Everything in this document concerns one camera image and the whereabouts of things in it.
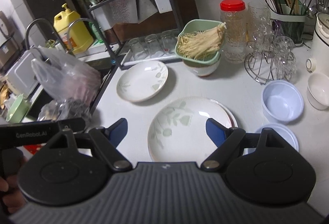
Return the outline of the person's left hand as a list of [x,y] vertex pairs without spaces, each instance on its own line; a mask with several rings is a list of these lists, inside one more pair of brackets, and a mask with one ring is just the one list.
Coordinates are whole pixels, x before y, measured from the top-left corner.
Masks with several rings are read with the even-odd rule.
[[20,169],[28,159],[25,156],[19,159],[15,158],[13,161],[5,160],[3,162],[4,173],[6,177],[1,177],[1,202],[2,208],[5,209],[9,215],[19,211],[26,205],[26,199],[18,187],[17,172],[13,173],[13,167]]

